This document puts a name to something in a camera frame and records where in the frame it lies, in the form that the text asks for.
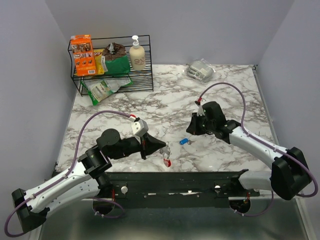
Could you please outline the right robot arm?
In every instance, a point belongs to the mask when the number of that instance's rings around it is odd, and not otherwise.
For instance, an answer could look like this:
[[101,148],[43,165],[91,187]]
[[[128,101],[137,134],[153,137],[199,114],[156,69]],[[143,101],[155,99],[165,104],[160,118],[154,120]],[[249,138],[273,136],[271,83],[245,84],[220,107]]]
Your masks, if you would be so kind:
[[230,183],[230,191],[241,196],[247,190],[275,192],[284,200],[297,196],[312,181],[302,151],[278,146],[245,129],[236,120],[227,120],[220,105],[215,101],[199,105],[191,115],[186,132],[194,135],[214,135],[227,144],[239,147],[262,161],[269,171],[241,173]]

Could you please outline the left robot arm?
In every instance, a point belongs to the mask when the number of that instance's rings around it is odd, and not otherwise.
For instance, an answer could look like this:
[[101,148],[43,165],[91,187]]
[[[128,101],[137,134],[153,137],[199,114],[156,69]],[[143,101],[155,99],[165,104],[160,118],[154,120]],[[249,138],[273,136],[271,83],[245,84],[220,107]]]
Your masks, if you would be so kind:
[[77,200],[99,196],[111,191],[106,170],[111,160],[140,153],[142,159],[166,147],[147,130],[134,128],[132,137],[121,138],[113,128],[105,130],[96,145],[74,158],[71,166],[44,183],[28,190],[18,188],[11,194],[22,233],[41,226],[54,211]]

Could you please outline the blue tagged key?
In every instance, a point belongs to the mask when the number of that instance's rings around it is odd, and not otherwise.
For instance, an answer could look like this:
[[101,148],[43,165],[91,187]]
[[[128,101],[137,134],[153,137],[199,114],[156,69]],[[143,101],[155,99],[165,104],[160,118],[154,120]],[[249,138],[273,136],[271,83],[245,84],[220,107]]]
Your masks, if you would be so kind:
[[183,138],[182,140],[179,141],[180,145],[185,145],[185,144],[191,145],[192,143],[193,141],[188,138]]

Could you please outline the red handled key organizer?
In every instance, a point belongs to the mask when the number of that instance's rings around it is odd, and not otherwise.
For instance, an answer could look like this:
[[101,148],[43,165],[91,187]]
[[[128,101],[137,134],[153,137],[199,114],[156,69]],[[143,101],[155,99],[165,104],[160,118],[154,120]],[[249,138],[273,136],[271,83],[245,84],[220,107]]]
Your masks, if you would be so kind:
[[165,147],[162,147],[159,150],[159,153],[162,155],[163,163],[167,168],[170,168],[172,165],[170,156],[171,156],[171,150],[169,146],[169,142],[166,143]]

